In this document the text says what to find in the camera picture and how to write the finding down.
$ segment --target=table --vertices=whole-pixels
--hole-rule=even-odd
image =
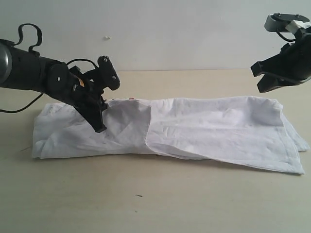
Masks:
[[[119,72],[110,98],[278,99],[311,143],[311,82],[258,92],[250,70]],[[2,109],[18,109],[38,94],[2,89]],[[308,233],[311,157],[306,174],[258,171],[215,161],[155,155],[31,158],[34,117],[42,97],[19,114],[0,114],[0,232],[2,233]]]

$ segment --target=wire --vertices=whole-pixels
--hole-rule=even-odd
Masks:
[[[29,104],[27,104],[25,107],[15,110],[15,111],[8,111],[8,110],[3,110],[0,109],[0,113],[19,113],[21,111],[24,111],[26,108],[29,108],[30,105],[32,105],[34,102],[36,102],[41,96],[43,96],[43,93],[41,93],[39,96],[37,96],[33,101],[31,101]]]
[[[276,33],[278,34],[279,37],[281,37],[283,40],[285,40],[287,42],[294,42],[294,41],[296,41],[296,39],[288,39],[288,38],[286,38],[285,36],[283,36],[281,34],[281,32],[279,30],[277,30]]]
[[[96,65],[93,61],[91,61],[91,60],[89,60],[89,59],[82,59],[82,58],[73,59],[73,60],[71,60],[70,62],[67,62],[66,65],[68,66],[69,64],[71,64],[71,63],[73,63],[73,62],[77,62],[77,61],[90,62],[90,63],[93,64],[94,68],[98,68],[97,65]]]

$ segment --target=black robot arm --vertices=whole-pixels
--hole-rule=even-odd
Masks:
[[[37,29],[38,41],[28,51],[15,48],[23,40],[22,28],[31,25]],[[42,32],[34,24],[22,24],[18,28],[19,42],[0,40],[0,87],[33,90],[49,95],[73,106],[96,132],[106,129],[102,111],[107,108],[102,98],[106,87],[116,90],[119,78],[109,57],[98,59],[98,66],[87,59],[74,59],[67,64],[40,56],[33,50],[42,42]],[[77,66],[68,68],[74,61],[88,61],[94,69],[82,73]]]
[[[275,13],[269,15],[265,29],[277,33],[287,43],[281,52],[264,61],[253,64],[253,75],[264,74],[258,83],[259,92],[305,83],[311,79],[311,23],[301,15]],[[292,33],[295,39],[287,39],[281,33]]]

